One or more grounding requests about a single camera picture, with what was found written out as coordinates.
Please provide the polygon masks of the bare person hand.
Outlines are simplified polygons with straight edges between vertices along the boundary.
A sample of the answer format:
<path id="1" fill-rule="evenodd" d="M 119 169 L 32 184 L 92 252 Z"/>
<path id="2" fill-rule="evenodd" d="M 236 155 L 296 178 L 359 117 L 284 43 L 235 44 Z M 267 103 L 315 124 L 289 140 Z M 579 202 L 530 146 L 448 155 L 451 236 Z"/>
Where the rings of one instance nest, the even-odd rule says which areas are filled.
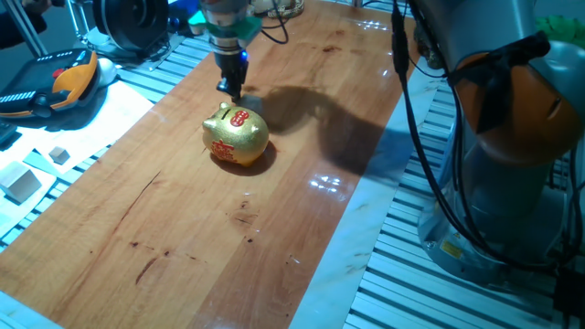
<path id="1" fill-rule="evenodd" d="M 52 6 L 51 0 L 23 0 L 21 4 L 27 13 L 41 16 Z"/>

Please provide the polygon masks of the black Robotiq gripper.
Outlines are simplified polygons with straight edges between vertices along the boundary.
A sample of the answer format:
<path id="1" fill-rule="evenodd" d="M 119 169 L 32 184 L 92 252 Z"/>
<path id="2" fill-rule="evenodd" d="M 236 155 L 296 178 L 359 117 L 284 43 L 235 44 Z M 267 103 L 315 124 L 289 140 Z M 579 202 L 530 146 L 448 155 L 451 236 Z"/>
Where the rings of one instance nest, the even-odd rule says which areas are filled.
<path id="1" fill-rule="evenodd" d="M 214 56 L 216 64 L 221 70 L 221 81 L 217 85 L 217 90 L 230 91 L 232 101 L 237 103 L 241 99 L 241 88 L 245 83 L 249 66 L 248 53 L 241 49 L 237 53 L 215 53 Z"/>

